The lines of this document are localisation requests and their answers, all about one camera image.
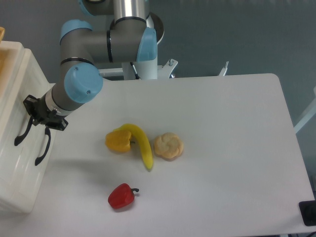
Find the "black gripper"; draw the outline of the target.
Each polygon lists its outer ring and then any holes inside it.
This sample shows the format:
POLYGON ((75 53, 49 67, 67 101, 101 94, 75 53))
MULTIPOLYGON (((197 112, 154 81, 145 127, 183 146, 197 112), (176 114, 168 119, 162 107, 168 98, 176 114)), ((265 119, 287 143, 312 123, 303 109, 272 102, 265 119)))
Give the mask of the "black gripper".
POLYGON ((56 112, 48 109, 44 97, 37 101, 36 97, 28 95, 24 99, 23 105, 34 126, 42 124, 51 129, 64 131, 69 124, 64 118, 57 116, 56 112))

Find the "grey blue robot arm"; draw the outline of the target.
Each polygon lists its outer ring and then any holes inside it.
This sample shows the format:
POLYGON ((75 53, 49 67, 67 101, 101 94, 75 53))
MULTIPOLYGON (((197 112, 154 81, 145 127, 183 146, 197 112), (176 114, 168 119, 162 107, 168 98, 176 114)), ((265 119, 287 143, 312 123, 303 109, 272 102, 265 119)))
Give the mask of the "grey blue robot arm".
POLYGON ((41 98, 29 95, 24 106, 28 126, 64 130, 66 116, 91 101, 102 89, 99 63, 135 63, 156 59, 157 34, 147 25, 147 0, 81 0, 83 12, 113 15, 114 26, 94 31, 85 21, 70 20, 61 29, 60 81, 41 98))

